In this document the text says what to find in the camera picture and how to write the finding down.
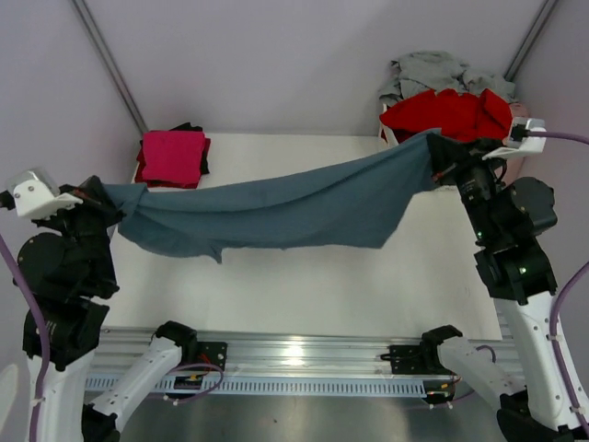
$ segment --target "pile of clothes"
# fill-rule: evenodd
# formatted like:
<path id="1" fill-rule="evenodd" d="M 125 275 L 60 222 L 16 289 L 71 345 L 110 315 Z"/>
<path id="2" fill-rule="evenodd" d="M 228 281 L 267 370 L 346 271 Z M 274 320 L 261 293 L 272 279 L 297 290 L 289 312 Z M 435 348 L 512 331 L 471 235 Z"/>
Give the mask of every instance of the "pile of clothes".
<path id="1" fill-rule="evenodd" d="M 140 145 L 135 182 L 147 187 L 196 189 L 201 176 L 209 173 L 211 140 L 200 126 L 185 122 L 170 131 L 151 131 Z"/>
<path id="2" fill-rule="evenodd" d="M 514 83 L 448 52 L 412 52 L 392 67 L 393 76 L 379 93 L 387 106 L 380 121 L 400 143 L 432 128 L 464 142 L 503 139 L 513 117 L 529 116 L 517 102 Z"/>

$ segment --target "stretched fabric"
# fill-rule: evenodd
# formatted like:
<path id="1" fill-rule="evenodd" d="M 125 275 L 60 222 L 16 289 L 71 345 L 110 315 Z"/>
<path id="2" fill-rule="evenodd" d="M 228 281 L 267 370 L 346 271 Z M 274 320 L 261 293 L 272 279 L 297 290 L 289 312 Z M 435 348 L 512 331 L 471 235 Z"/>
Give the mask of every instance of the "stretched fabric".
<path id="1" fill-rule="evenodd" d="M 125 213 L 119 232 L 153 253 L 340 244 L 381 248 L 411 197 L 434 187 L 426 133 L 370 157 L 286 177 L 184 192 L 105 185 Z"/>

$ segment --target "white table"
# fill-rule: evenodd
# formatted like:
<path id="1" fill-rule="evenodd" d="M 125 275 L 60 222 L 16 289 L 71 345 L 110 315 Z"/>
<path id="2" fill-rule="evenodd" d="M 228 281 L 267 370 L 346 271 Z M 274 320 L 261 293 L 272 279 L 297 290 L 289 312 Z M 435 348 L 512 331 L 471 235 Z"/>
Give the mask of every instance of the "white table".
<path id="1" fill-rule="evenodd" d="M 211 175 L 202 188 L 278 177 L 374 154 L 376 137 L 209 134 Z M 501 339 L 475 269 L 477 248 L 456 191 L 416 195 L 382 250 L 342 246 L 225 250 L 174 259 L 115 233 L 121 291 L 107 327 L 328 336 L 418 337 L 453 324 L 472 339 Z"/>

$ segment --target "pink folded cloth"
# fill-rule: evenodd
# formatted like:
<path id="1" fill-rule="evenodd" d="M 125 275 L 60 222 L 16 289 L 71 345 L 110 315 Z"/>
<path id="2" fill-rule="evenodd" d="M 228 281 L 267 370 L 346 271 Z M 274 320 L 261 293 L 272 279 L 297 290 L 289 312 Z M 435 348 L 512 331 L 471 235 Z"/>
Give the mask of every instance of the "pink folded cloth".
<path id="1" fill-rule="evenodd" d="M 144 134 L 146 180 L 198 183 L 205 148 L 202 132 L 153 131 Z"/>

